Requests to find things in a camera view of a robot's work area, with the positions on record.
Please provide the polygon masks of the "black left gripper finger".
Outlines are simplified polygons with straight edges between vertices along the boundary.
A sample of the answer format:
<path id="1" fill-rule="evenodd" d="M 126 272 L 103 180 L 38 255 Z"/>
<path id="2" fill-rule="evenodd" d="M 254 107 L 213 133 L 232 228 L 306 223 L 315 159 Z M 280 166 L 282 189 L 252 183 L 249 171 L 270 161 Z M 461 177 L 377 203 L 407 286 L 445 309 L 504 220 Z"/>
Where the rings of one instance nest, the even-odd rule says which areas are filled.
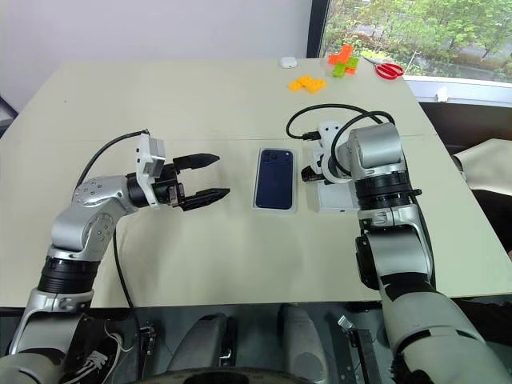
<path id="1" fill-rule="evenodd" d="M 182 210 L 195 210 L 213 204 L 223 199 L 230 192 L 230 188 L 210 188 L 201 190 L 194 195 L 185 196 L 182 199 Z"/>
<path id="2" fill-rule="evenodd" d="M 179 174 L 182 170 L 196 170 L 203 167 L 207 167 L 220 159 L 215 154 L 198 153 L 181 156 L 173 159 L 174 168 Z"/>

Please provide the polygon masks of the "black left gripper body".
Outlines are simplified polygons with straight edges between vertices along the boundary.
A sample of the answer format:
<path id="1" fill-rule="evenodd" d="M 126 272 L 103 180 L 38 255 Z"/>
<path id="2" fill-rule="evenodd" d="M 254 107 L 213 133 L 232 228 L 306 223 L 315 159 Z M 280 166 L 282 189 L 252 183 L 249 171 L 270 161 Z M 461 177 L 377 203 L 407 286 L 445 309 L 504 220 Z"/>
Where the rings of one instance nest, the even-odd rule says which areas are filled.
<path id="1" fill-rule="evenodd" d="M 158 203 L 185 208 L 184 188 L 178 180 L 178 175 L 183 168 L 183 161 L 172 161 L 172 163 L 163 166 L 162 172 L 152 184 Z"/>

